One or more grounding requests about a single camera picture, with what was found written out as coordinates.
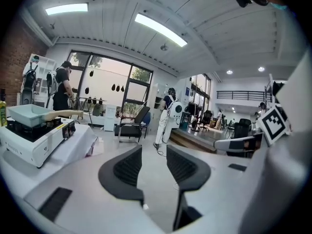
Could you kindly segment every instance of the gas stove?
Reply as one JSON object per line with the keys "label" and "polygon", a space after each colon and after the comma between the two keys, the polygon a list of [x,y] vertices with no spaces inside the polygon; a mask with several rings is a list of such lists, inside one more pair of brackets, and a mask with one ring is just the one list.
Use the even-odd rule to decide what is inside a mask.
{"label": "gas stove", "polygon": [[76,130],[72,119],[57,117],[33,128],[12,118],[0,127],[1,143],[26,162],[40,168],[47,157]]}

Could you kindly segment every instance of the white countertop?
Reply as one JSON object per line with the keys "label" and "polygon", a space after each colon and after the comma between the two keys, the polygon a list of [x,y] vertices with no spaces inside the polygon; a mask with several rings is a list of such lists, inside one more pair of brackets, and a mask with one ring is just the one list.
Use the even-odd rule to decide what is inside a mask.
{"label": "white countertop", "polygon": [[75,124],[75,128],[75,133],[52,152],[41,169],[0,145],[1,173],[12,193],[23,198],[62,167],[86,156],[97,137],[89,126]]}

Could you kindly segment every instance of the bottle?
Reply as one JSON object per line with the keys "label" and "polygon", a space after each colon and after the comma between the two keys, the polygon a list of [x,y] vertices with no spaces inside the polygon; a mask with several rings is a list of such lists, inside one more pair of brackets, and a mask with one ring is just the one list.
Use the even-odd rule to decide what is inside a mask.
{"label": "bottle", "polygon": [[6,103],[5,103],[5,89],[0,90],[0,126],[6,126]]}

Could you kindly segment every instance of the recessed light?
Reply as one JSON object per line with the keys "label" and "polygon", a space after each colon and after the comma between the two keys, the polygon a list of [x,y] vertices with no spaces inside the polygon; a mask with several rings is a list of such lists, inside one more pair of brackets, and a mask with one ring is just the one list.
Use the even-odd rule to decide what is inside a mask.
{"label": "recessed light", "polygon": [[176,33],[171,31],[170,29],[166,28],[164,25],[140,13],[137,14],[135,21],[163,34],[164,36],[168,37],[170,40],[174,41],[180,47],[183,47],[187,44],[185,40],[183,40],[181,37],[179,37]]}
{"label": "recessed light", "polygon": [[87,3],[75,3],[75,4],[67,4],[56,6],[52,8],[48,8],[45,10],[48,15],[64,13],[64,12],[87,12],[88,4]]}

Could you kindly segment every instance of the large window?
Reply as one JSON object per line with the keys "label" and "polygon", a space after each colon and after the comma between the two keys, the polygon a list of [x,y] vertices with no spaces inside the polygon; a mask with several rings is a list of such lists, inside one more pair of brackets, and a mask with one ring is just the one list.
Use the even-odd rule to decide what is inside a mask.
{"label": "large window", "polygon": [[207,75],[197,75],[192,77],[192,87],[190,91],[190,101],[194,101],[203,111],[208,109],[210,95],[210,79]]}
{"label": "large window", "polygon": [[81,101],[102,98],[130,117],[147,101],[152,71],[93,53],[72,51],[68,60],[73,65],[70,84]]}

